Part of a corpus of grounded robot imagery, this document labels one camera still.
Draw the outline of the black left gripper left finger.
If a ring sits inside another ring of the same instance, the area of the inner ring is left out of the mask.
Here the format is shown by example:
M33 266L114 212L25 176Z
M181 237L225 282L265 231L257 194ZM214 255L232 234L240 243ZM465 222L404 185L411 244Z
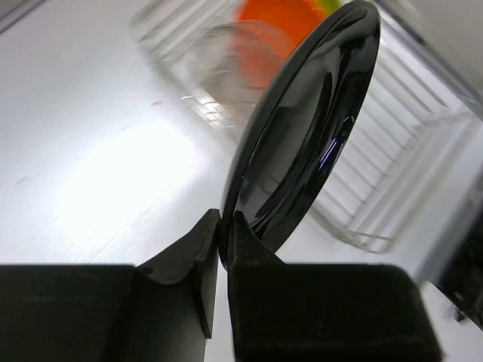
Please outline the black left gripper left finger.
M3 361L202 361L220 214L141 265L3 265Z

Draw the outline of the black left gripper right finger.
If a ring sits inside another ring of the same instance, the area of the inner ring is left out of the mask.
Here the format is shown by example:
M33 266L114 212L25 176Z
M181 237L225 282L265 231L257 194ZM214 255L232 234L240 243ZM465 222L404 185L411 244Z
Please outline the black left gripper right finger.
M287 264L236 213L226 268L237 361L439 361L418 286L388 264Z

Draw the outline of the black plate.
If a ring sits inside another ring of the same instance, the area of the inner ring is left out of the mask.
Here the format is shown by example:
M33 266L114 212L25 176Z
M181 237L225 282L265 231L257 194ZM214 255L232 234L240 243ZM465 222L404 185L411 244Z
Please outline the black plate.
M235 215L277 251L337 163L368 92L380 14L352 1L318 25L264 91L241 135L220 205L219 251L229 258Z

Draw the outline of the clear glass plate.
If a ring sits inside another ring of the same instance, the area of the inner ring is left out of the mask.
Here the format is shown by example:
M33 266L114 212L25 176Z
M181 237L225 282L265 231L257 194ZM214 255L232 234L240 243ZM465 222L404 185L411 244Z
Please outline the clear glass plate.
M254 21L209 29L188 60L193 96L215 112L250 117L280 66L268 35L269 27Z

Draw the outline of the orange plate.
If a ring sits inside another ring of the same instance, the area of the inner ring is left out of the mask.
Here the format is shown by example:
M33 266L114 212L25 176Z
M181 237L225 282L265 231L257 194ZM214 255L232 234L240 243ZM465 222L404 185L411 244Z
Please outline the orange plate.
M251 87L265 88L297 46L329 15L319 1L242 1L232 49Z

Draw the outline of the green plate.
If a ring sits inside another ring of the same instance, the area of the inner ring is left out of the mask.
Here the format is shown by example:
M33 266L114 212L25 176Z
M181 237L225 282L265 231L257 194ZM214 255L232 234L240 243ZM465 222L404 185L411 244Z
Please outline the green plate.
M318 2L329 14L341 7L340 0L319 0Z

